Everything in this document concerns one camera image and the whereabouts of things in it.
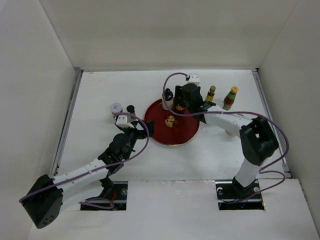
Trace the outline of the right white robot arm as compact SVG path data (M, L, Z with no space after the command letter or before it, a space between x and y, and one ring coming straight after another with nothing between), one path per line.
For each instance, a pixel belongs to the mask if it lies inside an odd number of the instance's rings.
M186 108L192 117L207 125L217 126L240 139L243 163L232 179L233 194L244 199L263 163L279 148L267 119L263 116L248 118L240 113L228 113L213 102L203 101L201 88L194 83L176 86L173 105Z

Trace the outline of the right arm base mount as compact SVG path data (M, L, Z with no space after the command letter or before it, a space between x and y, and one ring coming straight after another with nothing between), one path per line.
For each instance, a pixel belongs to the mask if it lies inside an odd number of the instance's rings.
M265 210L257 180L245 188L231 180L216 181L215 188L218 209L221 211Z

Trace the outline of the silver-lid blue-label jar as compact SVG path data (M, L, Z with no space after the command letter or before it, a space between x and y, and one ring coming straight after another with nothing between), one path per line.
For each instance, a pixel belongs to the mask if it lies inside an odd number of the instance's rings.
M214 102L216 103L217 106L219 106L220 108L223 108L224 101L222 99L216 99Z

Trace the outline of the black-top white salt grinder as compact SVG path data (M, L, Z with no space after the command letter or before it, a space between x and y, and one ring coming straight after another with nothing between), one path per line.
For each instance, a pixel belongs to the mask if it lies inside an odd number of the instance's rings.
M166 88L164 91L164 99L162 99L162 108L168 111L169 109L171 110L173 108L173 105L174 94L169 88Z

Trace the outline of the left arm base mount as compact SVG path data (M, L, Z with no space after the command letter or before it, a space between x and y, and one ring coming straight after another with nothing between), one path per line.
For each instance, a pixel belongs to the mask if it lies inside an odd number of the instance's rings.
M127 181L112 181L109 177L102 180L103 190L95 197L80 204L81 211L126 211L128 187Z

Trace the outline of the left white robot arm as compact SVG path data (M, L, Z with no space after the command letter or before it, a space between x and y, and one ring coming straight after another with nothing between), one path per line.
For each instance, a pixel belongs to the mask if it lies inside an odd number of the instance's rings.
M19 202L37 229L51 224L64 209L73 204L89 205L95 198L108 199L112 195L113 182L110 176L117 173L126 162L134 159L137 140L146 140L154 135L155 121L137 118L134 122L115 125L121 130L114 136L107 149L92 162L74 171L49 177L40 176L28 193Z

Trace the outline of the red-lid chili sauce jar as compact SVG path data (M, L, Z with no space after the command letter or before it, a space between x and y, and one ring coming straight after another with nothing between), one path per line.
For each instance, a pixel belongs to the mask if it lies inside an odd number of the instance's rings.
M185 109L186 108L184 106L181 106L179 104L174 106L174 111L178 114L183 114L185 112Z

